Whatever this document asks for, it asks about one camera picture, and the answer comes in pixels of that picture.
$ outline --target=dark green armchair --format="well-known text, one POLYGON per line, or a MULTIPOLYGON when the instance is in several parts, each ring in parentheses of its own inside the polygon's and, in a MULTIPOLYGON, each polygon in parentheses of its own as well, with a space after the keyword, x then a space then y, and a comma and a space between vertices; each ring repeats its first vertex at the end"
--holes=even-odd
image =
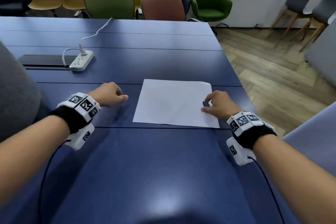
POLYGON ((221 21, 231 12, 231 0, 191 0, 196 18, 205 22, 221 21))

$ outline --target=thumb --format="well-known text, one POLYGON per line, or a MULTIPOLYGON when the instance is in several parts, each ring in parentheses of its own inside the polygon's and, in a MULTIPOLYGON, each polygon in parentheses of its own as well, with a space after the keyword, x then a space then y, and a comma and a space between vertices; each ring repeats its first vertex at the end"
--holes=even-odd
POLYGON ((205 112, 205 113, 209 113, 209 114, 214 114, 215 110, 213 109, 213 107, 202 107, 201 108, 201 111, 202 112, 205 112))
POLYGON ((119 102, 124 102, 128 99, 128 95, 118 95, 117 98, 119 102))

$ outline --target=forearm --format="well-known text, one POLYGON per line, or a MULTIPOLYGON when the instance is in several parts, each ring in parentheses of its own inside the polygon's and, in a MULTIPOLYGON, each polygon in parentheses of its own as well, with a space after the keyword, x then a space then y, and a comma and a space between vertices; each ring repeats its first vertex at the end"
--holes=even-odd
POLYGON ((49 116, 0 143, 0 205, 44 165, 69 135, 63 119, 49 116))
POLYGON ((336 178, 274 135, 253 152, 302 223, 336 223, 336 178))

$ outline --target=power outlet socket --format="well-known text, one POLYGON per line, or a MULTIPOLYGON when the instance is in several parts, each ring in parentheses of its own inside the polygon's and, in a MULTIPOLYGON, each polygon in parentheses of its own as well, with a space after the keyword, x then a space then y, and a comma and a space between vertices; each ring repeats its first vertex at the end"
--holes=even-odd
POLYGON ((93 52, 86 50, 86 55, 79 54, 77 58, 71 63, 69 68, 74 72, 82 72, 86 69, 87 65, 93 59, 93 52))

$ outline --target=black wristband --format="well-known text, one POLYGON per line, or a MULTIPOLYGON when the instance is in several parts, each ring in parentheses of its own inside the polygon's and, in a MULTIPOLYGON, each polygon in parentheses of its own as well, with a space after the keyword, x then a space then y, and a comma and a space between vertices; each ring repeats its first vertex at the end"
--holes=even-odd
POLYGON ((247 148, 250 150, 253 150, 253 146, 255 142, 260 137, 265 136, 265 135, 275 135, 276 136, 276 133, 265 125, 254 126, 250 128, 249 130, 244 131, 238 137, 233 133, 233 137, 236 139, 236 141, 244 148, 247 148))
POLYGON ((55 115, 65 120, 69 126, 70 134, 77 133, 78 130, 87 126, 91 122, 91 120, 86 122, 83 116, 80 115, 75 109, 67 106, 60 106, 51 111, 49 115, 55 115))

